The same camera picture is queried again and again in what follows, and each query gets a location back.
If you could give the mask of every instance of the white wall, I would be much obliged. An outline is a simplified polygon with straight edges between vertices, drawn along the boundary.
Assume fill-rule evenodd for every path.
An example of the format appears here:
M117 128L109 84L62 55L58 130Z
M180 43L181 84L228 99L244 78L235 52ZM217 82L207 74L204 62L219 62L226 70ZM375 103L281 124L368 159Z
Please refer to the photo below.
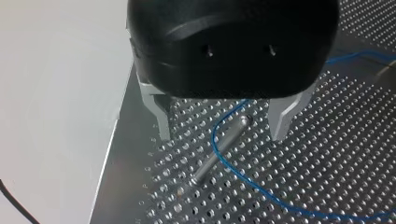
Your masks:
M132 62L126 4L0 1L0 178L41 223L89 222ZM0 223L26 223L8 206Z

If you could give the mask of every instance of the perforated metal plate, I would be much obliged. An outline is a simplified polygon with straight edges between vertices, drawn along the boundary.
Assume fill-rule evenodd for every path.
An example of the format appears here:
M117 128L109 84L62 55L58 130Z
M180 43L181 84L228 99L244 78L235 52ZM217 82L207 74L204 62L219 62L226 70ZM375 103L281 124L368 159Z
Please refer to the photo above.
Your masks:
M341 0L340 5L342 31L396 51L395 0Z
M268 103L251 101L235 114L254 123L226 158L283 201L311 211L370 216L396 207L396 95L327 72L311 104L294 118L283 143L270 139ZM201 187L191 175L211 152L214 122L236 101L177 101L176 140L156 153L154 189L143 223L329 223L282 209L221 163ZM227 123L220 127L224 134ZM184 190L180 197L177 192Z

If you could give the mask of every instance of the metal cylinder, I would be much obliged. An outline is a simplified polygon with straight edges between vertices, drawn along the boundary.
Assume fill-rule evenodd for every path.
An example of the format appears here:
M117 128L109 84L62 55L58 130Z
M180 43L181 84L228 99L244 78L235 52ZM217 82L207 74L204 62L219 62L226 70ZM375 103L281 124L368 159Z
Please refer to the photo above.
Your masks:
M242 135L242 133L250 126L252 118L249 116L241 116L230 125L230 130L221 138L218 144L219 153L223 154L233 143ZM195 185L201 184L212 167L219 161L217 155L212 152L203 165L194 174L191 182Z

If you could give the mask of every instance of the black cable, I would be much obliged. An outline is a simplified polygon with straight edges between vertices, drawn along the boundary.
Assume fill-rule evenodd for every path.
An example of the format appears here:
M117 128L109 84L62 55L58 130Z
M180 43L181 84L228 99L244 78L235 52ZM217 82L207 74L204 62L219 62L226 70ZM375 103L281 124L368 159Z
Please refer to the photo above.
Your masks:
M32 224L40 224L8 191L3 181L0 179L0 191L4 194L4 196L8 199L8 201L14 205L14 207L24 216L26 217Z

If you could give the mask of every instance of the blue cable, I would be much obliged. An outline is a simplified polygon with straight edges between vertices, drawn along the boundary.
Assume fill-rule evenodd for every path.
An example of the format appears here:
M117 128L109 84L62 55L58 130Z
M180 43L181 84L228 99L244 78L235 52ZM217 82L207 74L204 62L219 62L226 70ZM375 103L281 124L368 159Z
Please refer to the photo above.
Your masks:
M350 60L350 59L353 59L353 58L356 58L356 57L359 57L359 56L362 56L362 55L374 56L374 57L376 57L378 59L381 59L383 61L394 61L394 60L396 60L396 56L389 56L389 55L382 54L380 52L376 52L376 51L373 51L373 50L363 50L363 51L360 51L360 52L351 53L351 54L347 54L347 55L344 55L344 56L340 56L340 57L335 57L335 58L329 59L328 61L326 61L326 63L339 63L341 61Z
M340 61L344 61L344 60L348 60L348 59L352 59L355 57L358 57L360 55L364 55L364 54L370 54L373 55L375 57L381 58L383 60L386 61L390 61L390 60L396 60L396 57L390 57L375 51L370 51L370 50L366 50L366 51L362 51L362 52L357 52L357 53L353 53L353 54L349 54L346 56L341 56L341 57L337 57L337 58L333 58L328 60L326 63L337 63ZM235 113L237 110L241 109L242 107L244 107L246 104L248 103L248 100L243 100L239 105L237 105L235 108L233 108L232 110L230 110L226 115L224 115L222 117L222 119L220 119L214 126L213 131L212 131L212 136L211 136L211 144L213 147L213 151L216 154L216 156L219 158L219 160L221 161L221 163L224 164L224 166L226 166L228 169L230 169L236 176L239 177L239 179L243 180L245 183L249 184L251 187L253 187L254 189L257 189L261 194L263 194L265 197L269 198L271 201L273 201L274 203L276 203L277 205L287 208L289 211L291 212L296 212L296 213L300 213L303 216L307 216L307 217L319 217L319 218L327 218L327 219L332 219L332 218L339 218L341 220L353 220L353 221L370 221L370 220L375 220L377 218L381 218L382 221L384 220L388 220L390 219L390 216L392 215L392 213L396 213L396 208L390 210L389 212L386 213L376 213L370 217L354 217L351 215L342 215L342 214L337 214L337 213L322 213L322 212L317 212L317 211L308 211L306 209L303 209L301 207L296 207L293 205L290 205L288 203L285 203L283 201L281 201L279 198L277 198L275 195L269 193L267 190L263 189L261 186L259 186L258 184L254 183L253 181L251 181L246 175L243 175L242 173L240 173L239 171L237 171L235 169L235 167L233 167L230 163L228 163L224 157L219 153L219 149L218 149L218 145L216 144L216 133L218 130L218 127L220 126L220 124L226 120L228 117L230 117L233 113Z

